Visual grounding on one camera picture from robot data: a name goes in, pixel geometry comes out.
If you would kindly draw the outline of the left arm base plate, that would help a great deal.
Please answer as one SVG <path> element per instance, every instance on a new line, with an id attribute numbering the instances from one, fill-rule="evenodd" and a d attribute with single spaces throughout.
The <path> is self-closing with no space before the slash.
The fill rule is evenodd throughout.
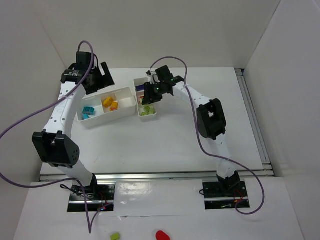
<path id="1" fill-rule="evenodd" d="M 69 213 L 85 212 L 84 194 L 77 185 L 68 187 L 64 184 L 60 185 L 61 189 L 70 192 L 67 211 Z M 101 208 L 102 212 L 114 211 L 115 184 L 98 185 L 96 193 L 86 193 L 87 208 L 89 212 L 96 212 Z"/>

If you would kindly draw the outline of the teal arched lego brick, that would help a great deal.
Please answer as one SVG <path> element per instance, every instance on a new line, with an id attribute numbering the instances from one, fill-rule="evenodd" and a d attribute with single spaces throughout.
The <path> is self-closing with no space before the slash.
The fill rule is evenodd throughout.
<path id="1" fill-rule="evenodd" d="M 94 107 L 91 107 L 91 106 L 85 106 L 83 108 L 83 111 L 82 113 L 84 115 L 88 115 L 88 116 L 93 116 L 95 114 L 95 108 Z"/>

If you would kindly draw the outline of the teal long lego brick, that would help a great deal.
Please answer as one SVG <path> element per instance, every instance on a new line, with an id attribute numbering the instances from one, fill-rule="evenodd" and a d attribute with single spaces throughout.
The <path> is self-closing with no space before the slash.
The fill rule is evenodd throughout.
<path id="1" fill-rule="evenodd" d="M 90 118 L 89 115 L 87 115 L 87 114 L 84 114 L 84 115 L 83 115 L 83 119 L 84 119 L 84 120 L 89 119 L 89 118 Z"/>

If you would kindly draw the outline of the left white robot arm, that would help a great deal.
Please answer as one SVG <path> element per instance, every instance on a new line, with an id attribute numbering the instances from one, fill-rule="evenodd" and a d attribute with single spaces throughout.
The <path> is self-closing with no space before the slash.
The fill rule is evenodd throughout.
<path id="1" fill-rule="evenodd" d="M 106 62 L 99 63 L 95 54 L 78 51 L 76 62 L 61 76 L 58 104 L 48 123 L 34 132 L 32 142 L 42 162 L 75 178 L 75 190 L 81 194 L 98 194 L 98 181 L 80 161 L 80 148 L 71 139 L 72 126 L 81 101 L 86 95 L 114 85 Z"/>

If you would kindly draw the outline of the yellow oval lego piece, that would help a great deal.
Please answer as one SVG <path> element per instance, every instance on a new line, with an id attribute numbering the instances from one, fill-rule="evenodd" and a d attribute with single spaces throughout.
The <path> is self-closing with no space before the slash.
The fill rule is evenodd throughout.
<path id="1" fill-rule="evenodd" d="M 111 112 L 113 112 L 113 111 L 118 110 L 118 108 L 117 108 L 117 107 L 115 107 L 115 106 L 111 106 L 111 107 L 109 108 L 109 110 L 110 110 Z"/>

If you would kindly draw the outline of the lime lego brick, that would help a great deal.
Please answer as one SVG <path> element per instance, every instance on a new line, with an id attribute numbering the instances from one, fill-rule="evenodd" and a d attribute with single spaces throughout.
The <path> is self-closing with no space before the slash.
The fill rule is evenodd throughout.
<path id="1" fill-rule="evenodd" d="M 144 106 L 144 107 L 140 108 L 139 110 L 140 110 L 139 115 L 141 117 L 156 114 L 155 108 L 150 105 Z"/>

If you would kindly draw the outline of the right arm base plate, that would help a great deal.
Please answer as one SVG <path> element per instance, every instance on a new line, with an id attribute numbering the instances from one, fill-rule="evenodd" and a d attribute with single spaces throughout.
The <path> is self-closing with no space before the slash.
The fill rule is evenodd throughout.
<path id="1" fill-rule="evenodd" d="M 246 184 L 241 181 L 229 192 L 223 192 L 218 182 L 203 182 L 199 194 L 204 197 L 205 210 L 224 210 L 250 208 Z"/>

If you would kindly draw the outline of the purple lego brick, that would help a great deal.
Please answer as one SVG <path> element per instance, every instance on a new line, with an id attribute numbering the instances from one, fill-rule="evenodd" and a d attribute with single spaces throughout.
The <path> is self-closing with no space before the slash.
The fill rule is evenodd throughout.
<path id="1" fill-rule="evenodd" d="M 137 86 L 135 87 L 135 90 L 136 90 L 137 92 L 139 92 L 139 91 L 144 91 L 144 90 L 145 90 L 145 86 L 144 86 L 144 85 L 137 85 Z"/>

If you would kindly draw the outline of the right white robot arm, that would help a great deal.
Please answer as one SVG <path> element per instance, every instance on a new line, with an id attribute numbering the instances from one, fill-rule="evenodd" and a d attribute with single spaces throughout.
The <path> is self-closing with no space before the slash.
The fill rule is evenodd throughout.
<path id="1" fill-rule="evenodd" d="M 185 83 L 181 76 L 173 76 L 168 66 L 146 72 L 148 80 L 144 83 L 143 105 L 160 102 L 163 95 L 170 94 L 194 109 L 196 134 L 208 142 L 212 155 L 217 159 L 216 175 L 222 193 L 230 194 L 240 183 L 235 164 L 230 162 L 231 154 L 226 143 L 227 121 L 222 103 L 199 93 Z"/>

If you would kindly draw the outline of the yellow square lego brick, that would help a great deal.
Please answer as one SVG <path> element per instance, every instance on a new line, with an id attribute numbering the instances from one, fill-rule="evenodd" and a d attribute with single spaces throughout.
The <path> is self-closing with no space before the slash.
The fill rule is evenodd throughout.
<path id="1" fill-rule="evenodd" d="M 113 99 L 112 97 L 107 97 L 107 98 L 103 101 L 102 105 L 103 105 L 105 108 L 108 108 L 108 107 L 110 107 L 110 106 L 112 105 L 113 101 L 114 101 L 114 99 Z"/>

